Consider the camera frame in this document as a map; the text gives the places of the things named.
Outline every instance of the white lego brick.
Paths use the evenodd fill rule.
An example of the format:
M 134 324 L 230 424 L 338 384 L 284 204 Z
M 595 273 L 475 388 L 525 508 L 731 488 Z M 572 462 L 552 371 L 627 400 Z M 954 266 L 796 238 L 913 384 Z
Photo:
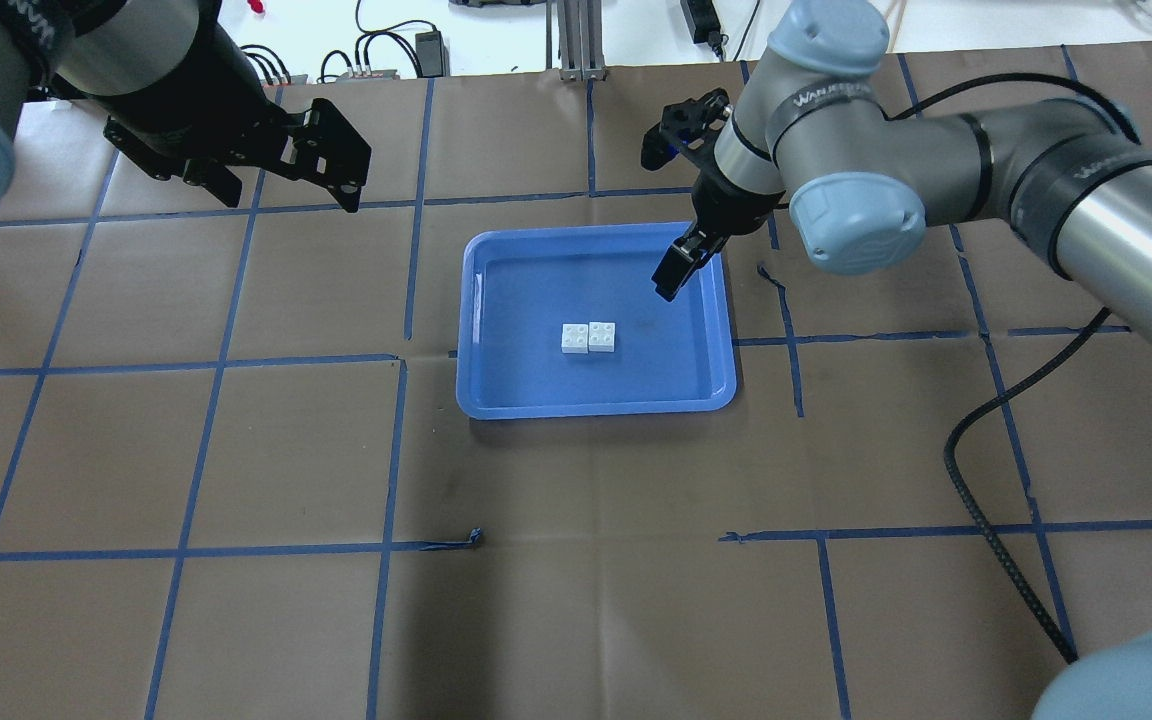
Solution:
M 589 353 L 589 325 L 563 324 L 563 353 Z
M 616 324 L 590 323 L 589 350 L 591 353 L 613 353 L 616 350 Z

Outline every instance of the blue plastic bin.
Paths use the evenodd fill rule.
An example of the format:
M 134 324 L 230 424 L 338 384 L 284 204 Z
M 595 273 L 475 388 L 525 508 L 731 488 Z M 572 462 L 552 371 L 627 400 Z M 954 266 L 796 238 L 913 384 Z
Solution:
M 722 260 L 673 302 L 652 273 L 687 223 L 486 232 L 465 250 L 456 400 L 471 418 L 696 414 L 736 363 Z M 564 323 L 615 323 L 616 350 L 563 354 Z

